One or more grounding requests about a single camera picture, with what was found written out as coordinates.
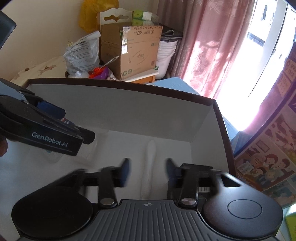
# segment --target purple object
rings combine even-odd
[[[107,79],[108,75],[109,75],[109,69],[106,66],[100,75],[97,75],[96,77],[93,77],[92,79],[93,80],[105,80],[105,79]]]

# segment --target plastic bag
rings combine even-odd
[[[75,74],[88,72],[99,66],[99,31],[95,31],[67,47],[64,54],[67,72]]]
[[[79,26],[86,32],[96,31],[98,12],[104,12],[110,8],[119,8],[118,0],[84,0],[80,11]]]

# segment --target pink curtain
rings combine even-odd
[[[217,98],[246,37],[255,0],[159,0],[159,22],[183,31],[171,76]]]

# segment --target white bag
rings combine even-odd
[[[99,66],[99,31],[95,31],[67,47],[64,54],[69,74],[88,72]]]

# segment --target white box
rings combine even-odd
[[[28,89],[65,109],[66,118],[76,125],[93,130],[103,126],[109,131],[97,135],[97,149],[88,163],[66,155],[53,163],[43,149],[9,142],[7,154],[0,158],[0,210],[4,212],[0,232],[3,230],[4,237],[5,227],[14,234],[9,215],[16,201],[78,168],[96,172],[130,158],[127,186],[115,192],[118,201],[139,199],[145,150],[152,139],[157,151],[150,199],[166,199],[167,158],[177,165],[208,165],[235,175],[230,141],[213,99],[110,80],[33,79]],[[96,190],[91,188],[88,193],[92,202],[97,202]]]

